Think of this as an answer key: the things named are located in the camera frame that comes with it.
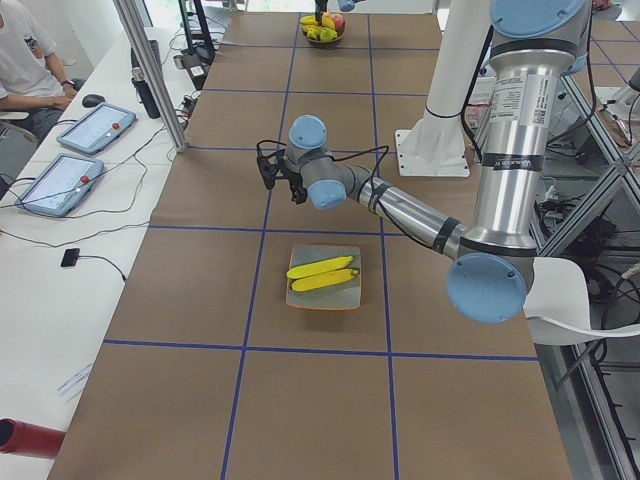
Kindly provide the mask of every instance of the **metal pole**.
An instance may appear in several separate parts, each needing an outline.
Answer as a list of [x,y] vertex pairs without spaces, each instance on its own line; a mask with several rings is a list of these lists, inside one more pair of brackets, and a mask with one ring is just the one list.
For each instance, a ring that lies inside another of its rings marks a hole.
[[140,14],[135,6],[135,1],[113,0],[113,3],[120,16],[122,26],[125,32],[127,32],[131,48],[133,48],[133,52],[142,67],[145,80],[151,88],[151,93],[156,101],[158,110],[160,110],[160,116],[167,128],[167,132],[169,132],[176,152],[182,153],[187,148],[187,139],[184,136],[182,127],[178,123],[171,97],[162,80],[160,66],[151,51],[151,46],[144,31]]

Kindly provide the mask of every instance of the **white wall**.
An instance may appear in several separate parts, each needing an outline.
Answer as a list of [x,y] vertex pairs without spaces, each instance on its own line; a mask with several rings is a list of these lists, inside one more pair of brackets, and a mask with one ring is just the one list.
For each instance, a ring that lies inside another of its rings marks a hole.
[[[37,0],[37,3],[52,0]],[[97,65],[122,31],[118,12],[111,0],[55,0],[76,31],[87,56]]]
[[20,0],[58,44],[58,56],[64,62],[73,62],[65,70],[70,77],[87,78],[93,65],[78,39],[75,29],[60,8],[59,0]]

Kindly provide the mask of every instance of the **computer mouse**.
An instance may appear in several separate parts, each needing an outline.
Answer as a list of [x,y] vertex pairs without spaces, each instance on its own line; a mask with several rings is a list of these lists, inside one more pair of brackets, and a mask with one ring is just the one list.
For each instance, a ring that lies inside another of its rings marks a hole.
[[90,93],[89,95],[85,95],[85,97],[82,99],[82,106],[86,108],[91,108],[91,107],[95,107],[96,105],[104,101],[105,100],[102,95]]

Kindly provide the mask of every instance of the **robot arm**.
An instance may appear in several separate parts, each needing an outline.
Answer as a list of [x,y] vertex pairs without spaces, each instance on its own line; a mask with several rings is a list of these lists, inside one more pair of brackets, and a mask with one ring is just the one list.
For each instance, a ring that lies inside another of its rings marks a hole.
[[265,173],[293,174],[318,209],[349,196],[454,260],[447,293],[461,313],[485,323],[511,318],[533,283],[536,245],[528,230],[556,85],[584,56],[590,15],[590,0],[493,0],[490,64],[497,79],[473,225],[364,168],[333,162],[326,128],[313,116],[294,122],[277,164],[259,156],[265,185]]

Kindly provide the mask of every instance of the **white table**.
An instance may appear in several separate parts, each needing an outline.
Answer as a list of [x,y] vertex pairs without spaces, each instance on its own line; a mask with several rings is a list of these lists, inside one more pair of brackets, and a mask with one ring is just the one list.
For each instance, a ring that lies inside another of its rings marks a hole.
[[[152,28],[164,59],[175,31]],[[174,106],[193,92],[185,71],[173,64],[170,52],[164,64],[164,80]],[[138,103],[131,84],[130,46],[126,36],[116,40],[85,86],[65,111],[64,119],[77,119],[87,112],[82,97],[96,93],[107,102],[136,113],[138,120],[120,139],[96,155],[111,169],[142,146],[162,120],[151,120]],[[54,127],[27,164],[21,176],[35,176],[59,153],[68,150],[55,140],[66,126]],[[133,207],[125,213],[97,213],[85,218],[49,219],[17,208],[0,209],[0,228],[37,241],[60,244],[92,235],[100,230],[140,224],[150,213],[162,191],[173,156],[166,132],[161,132],[138,158],[148,168]],[[93,191],[70,216],[100,209],[120,210],[131,203],[144,168],[133,159],[104,175]],[[16,186],[17,193],[26,187]],[[2,205],[15,200],[10,193]],[[131,269],[146,227],[130,228],[73,243],[81,255],[100,255],[118,265],[125,274]],[[124,283],[118,272],[102,260],[80,259],[71,269],[60,261],[67,247],[36,246],[0,234],[0,417],[14,418],[50,428],[66,430],[80,395],[65,403],[57,388],[93,362]],[[0,455],[0,478],[43,479],[52,461],[16,455]]]

